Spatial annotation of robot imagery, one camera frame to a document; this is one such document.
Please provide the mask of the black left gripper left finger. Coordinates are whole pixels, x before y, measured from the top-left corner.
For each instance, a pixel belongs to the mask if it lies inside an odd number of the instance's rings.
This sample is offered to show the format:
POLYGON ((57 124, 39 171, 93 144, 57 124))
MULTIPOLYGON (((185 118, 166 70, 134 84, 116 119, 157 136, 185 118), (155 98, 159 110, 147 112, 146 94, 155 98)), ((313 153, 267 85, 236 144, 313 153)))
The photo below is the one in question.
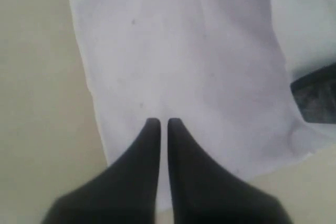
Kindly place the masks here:
POLYGON ((155 223, 161 125, 147 119, 132 145, 103 173, 60 197, 43 223, 155 223))

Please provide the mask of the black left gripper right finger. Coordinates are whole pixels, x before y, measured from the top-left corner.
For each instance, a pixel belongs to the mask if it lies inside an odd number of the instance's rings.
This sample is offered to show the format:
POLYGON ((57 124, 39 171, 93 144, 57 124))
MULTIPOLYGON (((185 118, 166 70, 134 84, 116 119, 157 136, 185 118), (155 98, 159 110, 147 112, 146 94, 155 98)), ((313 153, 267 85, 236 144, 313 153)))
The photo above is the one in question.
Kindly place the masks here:
POLYGON ((292 223, 277 198, 216 163, 182 120, 167 124, 174 223, 292 223))

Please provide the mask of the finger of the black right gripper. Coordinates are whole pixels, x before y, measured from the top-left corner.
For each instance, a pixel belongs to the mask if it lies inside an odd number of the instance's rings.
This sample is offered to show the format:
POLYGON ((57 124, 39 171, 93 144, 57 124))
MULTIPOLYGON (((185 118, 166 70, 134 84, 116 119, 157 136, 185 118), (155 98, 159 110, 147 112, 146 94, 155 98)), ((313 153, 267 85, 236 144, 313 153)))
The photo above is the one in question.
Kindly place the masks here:
POLYGON ((335 123, 335 64, 294 81, 291 92, 303 119, 308 123, 335 123))

